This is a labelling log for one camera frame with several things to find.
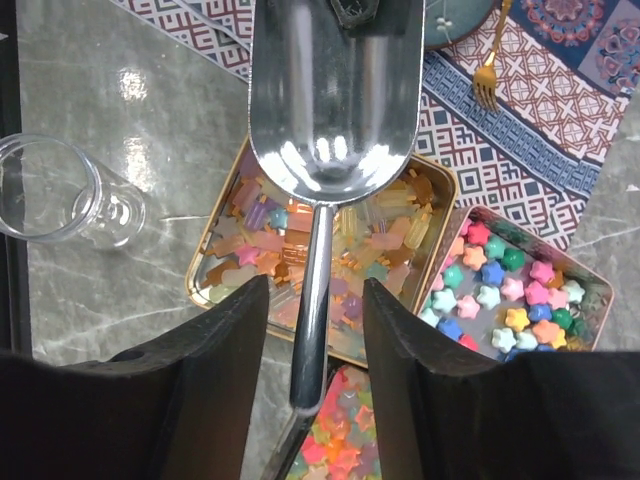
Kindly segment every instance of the gray marble table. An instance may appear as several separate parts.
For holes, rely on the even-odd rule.
[[[107,359],[199,313],[184,275],[247,132],[247,87],[106,0],[18,0],[23,130],[58,136],[157,199],[154,247],[102,254],[29,246],[34,356]],[[640,95],[571,253],[614,284],[600,348],[640,348]],[[265,345],[243,478],[289,418],[290,345]]]

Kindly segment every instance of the mandala pattern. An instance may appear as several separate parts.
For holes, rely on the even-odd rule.
[[[604,29],[596,65],[613,93],[631,93],[640,78],[640,21],[625,19]]]
[[[602,28],[603,6],[612,0],[521,0],[544,39],[566,47],[587,42]]]

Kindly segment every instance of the star-shaped bead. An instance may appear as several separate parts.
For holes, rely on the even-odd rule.
[[[484,253],[489,260],[500,259],[504,256],[504,249],[507,244],[497,235],[491,235],[489,241],[484,246]]]
[[[419,316],[424,323],[431,325],[433,328],[436,328],[440,321],[440,316],[436,315],[432,308],[425,308],[420,312]]]
[[[553,273],[553,266],[549,262],[536,260],[531,265],[531,272],[529,272],[529,276],[534,280],[538,280],[542,285],[546,285],[553,280],[555,273]]]
[[[435,310],[449,313],[457,304],[458,302],[456,301],[456,297],[453,294],[453,290],[451,290],[450,288],[445,288],[444,290],[433,293],[432,308],[434,308]]]
[[[584,288],[582,288],[575,280],[569,280],[562,286],[561,290],[569,294],[569,303],[582,302],[582,297],[585,294]]]
[[[516,348],[520,350],[535,350],[538,346],[536,336],[531,330],[516,333]]]
[[[458,288],[464,281],[464,273],[457,265],[451,265],[444,272],[442,272],[442,281],[447,287]]]
[[[532,322],[551,320],[551,307],[547,304],[531,305],[531,308],[529,308],[529,320]]]
[[[444,333],[451,340],[458,341],[462,336],[462,329],[455,318],[443,318],[438,323],[438,330]]]
[[[515,344],[516,339],[510,328],[496,328],[491,335],[491,345],[502,353],[509,353]]]
[[[549,344],[556,350],[560,347],[566,347],[567,346],[566,332],[564,330],[560,330],[556,338],[554,338]]]
[[[260,249],[252,247],[248,243],[245,243],[242,247],[235,250],[238,256],[238,264],[243,267],[244,265],[255,265],[258,255],[260,255]]]
[[[473,350],[474,352],[478,351],[478,344],[476,343],[476,341],[473,339],[473,337],[471,335],[467,335],[466,333],[463,334],[459,339],[458,339],[458,343],[460,345],[464,345],[465,347],[467,347],[469,350]]]
[[[491,231],[482,222],[474,222],[467,231],[467,240],[474,245],[486,245]]]
[[[471,295],[465,295],[458,300],[458,316],[460,318],[476,318],[480,305]]]
[[[278,207],[269,212],[269,224],[271,228],[287,228],[289,213],[282,207]]]
[[[524,308],[510,308],[507,310],[507,317],[504,323],[514,331],[521,332],[530,322],[527,317],[527,311]]]
[[[271,277],[276,275],[276,266],[280,263],[280,256],[271,252],[264,252],[256,259],[258,275],[266,273]]]
[[[549,289],[549,298],[547,299],[549,305],[551,305],[552,310],[557,310],[558,308],[564,308],[569,303],[569,294],[564,290],[558,290],[557,288]]]
[[[450,257],[457,257],[464,253],[464,238],[458,237],[453,241],[451,250],[449,250]]]
[[[213,231],[222,238],[233,237],[240,233],[240,230],[238,230],[238,220],[236,217],[220,217]]]
[[[534,280],[524,289],[524,296],[529,305],[540,305],[547,303],[549,290],[543,287],[540,282]]]
[[[482,266],[482,281],[487,285],[495,285],[499,287],[504,280],[504,270],[495,260],[490,261]]]
[[[551,343],[558,336],[560,327],[556,323],[551,323],[549,320],[540,320],[531,329],[536,336],[538,343]]]
[[[516,278],[505,278],[500,292],[507,297],[510,302],[515,302],[524,297],[524,285],[522,280]]]
[[[484,250],[482,247],[466,247],[464,249],[464,257],[462,263],[471,270],[478,271],[487,261],[487,257],[484,256]]]
[[[500,290],[497,287],[489,287],[483,285],[480,287],[480,293],[476,297],[476,300],[487,310],[496,308],[502,299],[500,298]]]

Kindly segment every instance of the yellow star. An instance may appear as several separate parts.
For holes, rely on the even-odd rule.
[[[514,331],[521,332],[530,322],[524,308],[510,308],[507,310],[507,318],[504,323]]]

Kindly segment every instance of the patterned placemat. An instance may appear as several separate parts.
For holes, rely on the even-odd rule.
[[[251,0],[111,1],[248,80]],[[639,3],[516,0],[496,63],[498,114],[470,88],[498,10],[462,42],[425,54],[416,151],[456,172],[459,206],[487,205],[569,246],[638,81]]]

